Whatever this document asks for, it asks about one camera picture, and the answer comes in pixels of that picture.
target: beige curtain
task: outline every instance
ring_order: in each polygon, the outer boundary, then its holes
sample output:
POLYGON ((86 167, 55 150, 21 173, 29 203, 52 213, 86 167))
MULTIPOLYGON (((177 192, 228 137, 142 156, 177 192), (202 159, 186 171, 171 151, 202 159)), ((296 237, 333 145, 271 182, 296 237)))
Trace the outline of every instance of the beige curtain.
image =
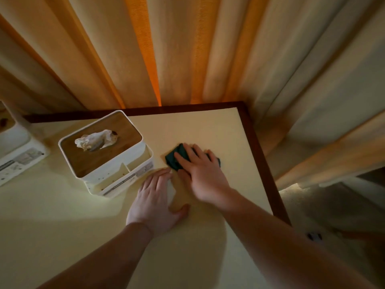
POLYGON ((279 188, 385 165, 384 77, 384 0, 0 0, 2 100, 243 100, 279 188))

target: cream tabletop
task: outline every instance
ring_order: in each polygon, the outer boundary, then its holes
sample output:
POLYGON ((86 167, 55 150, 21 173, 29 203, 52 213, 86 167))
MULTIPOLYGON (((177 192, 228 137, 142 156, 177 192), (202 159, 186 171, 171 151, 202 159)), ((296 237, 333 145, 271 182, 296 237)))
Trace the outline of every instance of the cream tabletop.
MULTIPOLYGON (((237 108, 130 117, 154 151, 155 167, 180 142, 210 148, 230 185, 271 213, 237 108)), ((35 288, 124 227, 142 179, 113 199, 92 196, 76 179, 57 143, 94 120, 33 127, 51 154, 0 187, 0 284, 35 288)), ((188 219, 154 239, 128 288, 269 288, 238 238, 213 207, 190 195, 177 175, 171 205, 192 207, 188 219)))

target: dark green rag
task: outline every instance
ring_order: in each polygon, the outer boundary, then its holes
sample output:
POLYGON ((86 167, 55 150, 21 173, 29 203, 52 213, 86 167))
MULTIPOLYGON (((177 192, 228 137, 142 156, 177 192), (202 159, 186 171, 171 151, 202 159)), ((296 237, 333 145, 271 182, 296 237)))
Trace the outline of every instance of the dark green rag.
MULTIPOLYGON (((172 169, 176 171, 183 169, 183 167, 179 164, 179 162, 175 159, 174 153, 178 152, 184 159, 190 161, 189 156, 187 155, 186 149, 183 147, 183 144, 180 143, 174 150, 172 150, 169 154, 166 155, 166 163, 172 169)), ((218 158, 219 166, 221 166, 221 160, 218 158)))

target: gray floor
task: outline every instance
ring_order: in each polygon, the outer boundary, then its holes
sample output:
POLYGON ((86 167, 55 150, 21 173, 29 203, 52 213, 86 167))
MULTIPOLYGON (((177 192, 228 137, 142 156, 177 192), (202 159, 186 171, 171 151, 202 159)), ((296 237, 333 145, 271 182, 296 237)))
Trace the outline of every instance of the gray floor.
POLYGON ((385 288, 385 245, 339 237, 334 228, 385 233, 385 210, 343 184, 301 189, 297 184, 280 194, 299 233, 317 232, 331 253, 385 288))

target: table edge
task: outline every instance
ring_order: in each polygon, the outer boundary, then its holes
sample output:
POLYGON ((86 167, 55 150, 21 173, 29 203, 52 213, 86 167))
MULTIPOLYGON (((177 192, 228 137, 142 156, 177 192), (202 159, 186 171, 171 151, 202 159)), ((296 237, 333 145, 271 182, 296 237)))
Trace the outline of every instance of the table edge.
MULTIPOLYGON (((253 154, 255 164, 259 171, 262 184, 265 188, 267 199, 272 209, 273 215, 287 224, 291 225, 289 216, 283 204, 282 198, 275 185, 274 178, 270 172, 266 158, 259 144, 257 135, 254 131, 247 107, 243 101, 234 102, 217 102, 207 104, 186 104, 180 106, 156 106, 156 107, 141 107, 122 109, 127 116, 147 116, 151 114, 168 114, 176 112, 191 112, 191 111, 211 111, 215 109, 226 109, 236 107, 239 117, 242 122, 243 130, 246 134, 251 153, 253 154)), ((65 112, 56 114, 32 114, 26 115, 24 118, 30 123, 40 122, 60 122, 60 121, 76 121, 83 119, 99 119, 108 115, 115 109, 86 111, 86 112, 65 112)))

